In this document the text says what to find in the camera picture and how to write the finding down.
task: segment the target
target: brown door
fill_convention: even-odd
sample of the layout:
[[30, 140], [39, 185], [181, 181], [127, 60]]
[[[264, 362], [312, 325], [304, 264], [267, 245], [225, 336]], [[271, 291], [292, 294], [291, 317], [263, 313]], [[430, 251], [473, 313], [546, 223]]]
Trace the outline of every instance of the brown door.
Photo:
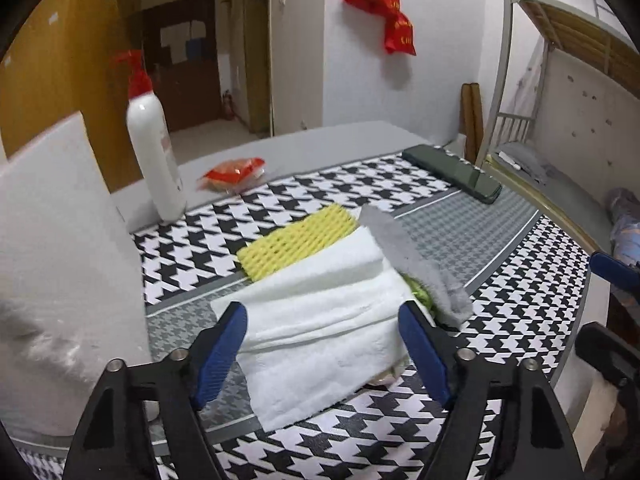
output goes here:
[[146, 69], [170, 132], [220, 118], [215, 0], [177, 0], [144, 11]]

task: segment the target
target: metal bed frame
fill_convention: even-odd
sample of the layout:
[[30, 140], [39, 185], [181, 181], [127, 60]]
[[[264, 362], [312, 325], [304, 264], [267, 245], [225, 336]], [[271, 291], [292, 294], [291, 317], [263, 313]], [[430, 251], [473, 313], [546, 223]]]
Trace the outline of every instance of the metal bed frame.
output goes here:
[[[629, 44], [631, 47], [635, 48], [629, 38], [623, 37], [618, 31], [616, 31], [601, 19], [601, 16], [604, 15], [603, 13], [608, 13], [614, 17], [615, 13], [613, 13], [612, 10], [610, 10], [608, 7], [598, 3], [598, 0], [593, 0], [593, 16], [587, 14], [586, 12], [583, 12], [580, 9], [577, 9], [576, 7], [564, 4], [559, 0], [545, 1], [553, 2], [557, 7], [560, 7], [572, 14], [576, 14], [577, 16], [587, 19], [597, 27], [610, 32], [611, 34], [619, 37], [622, 41], [625, 41], [625, 43]], [[481, 161], [481, 164], [483, 166], [486, 162], [487, 155], [501, 144], [512, 141], [524, 142], [525, 140], [527, 140], [535, 127], [536, 118], [538, 116], [538, 112], [540, 111], [540, 105], [542, 102], [546, 69], [548, 65], [548, 55], [553, 48], [553, 46], [547, 40], [545, 40], [542, 68], [540, 71], [540, 81], [536, 89], [536, 98], [532, 114], [530, 116], [522, 116], [508, 114], [500, 111], [500, 106], [502, 105], [502, 99], [504, 97], [507, 72], [509, 69], [511, 39], [513, 37], [513, 6], [519, 2], [520, 0], [504, 0], [502, 43], [500, 45], [500, 61], [498, 63], [494, 97], [492, 99], [488, 121], [484, 129], [484, 139], [482, 140], [482, 145], [480, 146], [480, 150], [478, 153], [478, 161]], [[542, 6], [539, 6], [539, 8], [542, 11], [543, 16], [546, 16], [545, 11], [542, 9]], [[546, 18], [546, 21], [550, 25], [550, 28], [553, 30], [553, 26], [550, 24], [548, 18]], [[562, 45], [561, 41], [557, 38], [557, 35], [554, 35], [556, 36], [556, 38], [554, 38], [554, 41], [558, 45]]]

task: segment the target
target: wooden plank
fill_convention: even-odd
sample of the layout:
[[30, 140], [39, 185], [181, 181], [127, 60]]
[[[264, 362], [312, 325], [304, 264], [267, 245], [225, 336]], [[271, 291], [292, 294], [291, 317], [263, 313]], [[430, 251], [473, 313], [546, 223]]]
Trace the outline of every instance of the wooden plank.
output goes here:
[[471, 84], [471, 94], [474, 107], [474, 137], [476, 139], [476, 156], [478, 148], [482, 145], [484, 138], [484, 126], [482, 126], [482, 98], [480, 96], [480, 85], [478, 83]]
[[583, 17], [550, 4], [521, 0], [520, 6], [547, 41], [640, 98], [640, 55], [628, 44]]
[[476, 145], [476, 133], [474, 123], [474, 98], [471, 85], [462, 85], [462, 94], [460, 95], [462, 106], [462, 117], [464, 133], [466, 135], [465, 158], [469, 162], [475, 164], [478, 156], [478, 145]]
[[603, 22], [602, 20], [598, 20], [593, 15], [583, 12], [577, 7], [572, 7], [560, 0], [529, 0], [531, 2], [537, 2], [539, 4], [545, 5], [548, 8], [553, 7], [554, 9], [559, 9], [568, 13], [570, 16], [577, 16], [580, 20], [590, 23], [592, 27], [596, 27], [597, 30], [604, 30], [607, 34], [612, 35], [615, 38], [618, 38], [620, 41], [625, 43], [629, 48], [631, 48], [634, 52], [637, 51], [636, 46], [632, 43], [632, 41], [624, 36], [620, 31], [611, 27], [608, 23]]

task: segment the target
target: red pump cap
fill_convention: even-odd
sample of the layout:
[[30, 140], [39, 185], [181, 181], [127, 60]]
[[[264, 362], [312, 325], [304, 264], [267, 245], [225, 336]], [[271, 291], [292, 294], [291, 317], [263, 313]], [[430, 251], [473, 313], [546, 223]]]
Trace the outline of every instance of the red pump cap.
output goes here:
[[129, 76], [129, 99], [148, 94], [154, 91], [154, 85], [151, 78], [142, 68], [142, 51], [127, 50], [113, 58], [117, 62], [127, 61], [131, 66], [131, 75]]

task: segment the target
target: wooden door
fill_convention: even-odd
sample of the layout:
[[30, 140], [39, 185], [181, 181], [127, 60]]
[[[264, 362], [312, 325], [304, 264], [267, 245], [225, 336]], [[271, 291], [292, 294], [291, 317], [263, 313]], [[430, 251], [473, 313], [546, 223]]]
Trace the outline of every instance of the wooden door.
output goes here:
[[249, 127], [255, 134], [271, 131], [269, 0], [243, 0], [244, 65]]
[[109, 190], [142, 177], [125, 122], [128, 70], [113, 63], [115, 54], [140, 47], [127, 29], [140, 1], [40, 1], [0, 64], [0, 130], [8, 156], [80, 111]]
[[222, 115], [215, 0], [177, 0], [143, 13], [145, 65], [170, 132]]
[[244, 0], [244, 63], [249, 125], [253, 133], [269, 133], [269, 9], [264, 0]]

